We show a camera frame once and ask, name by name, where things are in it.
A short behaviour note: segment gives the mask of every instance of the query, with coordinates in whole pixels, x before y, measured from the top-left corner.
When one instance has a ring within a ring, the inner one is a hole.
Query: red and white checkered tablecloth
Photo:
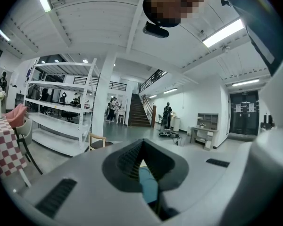
[[[4,178],[27,166],[17,137],[4,116],[0,119],[0,177]]]

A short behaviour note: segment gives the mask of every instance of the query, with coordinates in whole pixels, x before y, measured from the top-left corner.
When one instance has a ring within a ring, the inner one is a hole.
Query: black railing
[[[85,85],[86,80],[87,80],[87,78],[85,78],[85,77],[75,77],[74,78],[74,84]],[[92,85],[93,85],[94,88],[96,88],[98,86],[98,83],[99,83],[99,78],[93,77],[92,78]],[[117,89],[117,90],[126,91],[127,85],[123,84],[123,83],[110,81],[109,89]]]
[[[167,74],[167,71],[163,70],[156,70],[154,74],[151,75],[150,78],[148,78],[141,86],[139,93],[141,93],[143,90],[148,88],[151,84],[158,81],[161,77]]]

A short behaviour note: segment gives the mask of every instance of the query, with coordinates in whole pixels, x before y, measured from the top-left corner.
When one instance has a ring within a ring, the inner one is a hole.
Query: white metal shelf
[[[42,113],[29,113],[28,115],[34,122],[72,137],[80,137],[83,134],[83,137],[85,138],[90,129],[90,125],[87,123],[88,119],[83,121],[83,127],[80,132],[78,124],[63,121]]]
[[[49,82],[49,81],[30,81],[30,84],[36,84],[44,88],[48,89],[62,89],[76,92],[84,92],[85,85],[80,84],[67,84],[67,83],[59,83],[59,82]],[[87,86],[88,92],[92,92],[92,87]]]
[[[34,100],[34,99],[25,99],[28,102],[35,103],[38,105],[62,110],[62,111],[69,111],[69,112],[74,112],[74,113],[83,113],[83,112],[92,112],[92,109],[87,109],[87,108],[79,108],[79,107],[73,107],[69,105],[61,105],[58,103],[52,103],[52,102],[47,102],[47,101],[41,101],[41,100]]]
[[[35,67],[39,67],[46,74],[55,74],[55,75],[75,75],[75,76],[87,76],[90,68],[92,67],[93,72],[97,74],[98,69],[94,70],[95,61],[92,64],[85,63],[47,63],[47,64],[38,64]]]
[[[62,137],[40,128],[33,130],[33,140],[56,152],[69,156],[77,156],[88,147],[88,143],[85,142],[82,150],[80,150],[79,141]]]

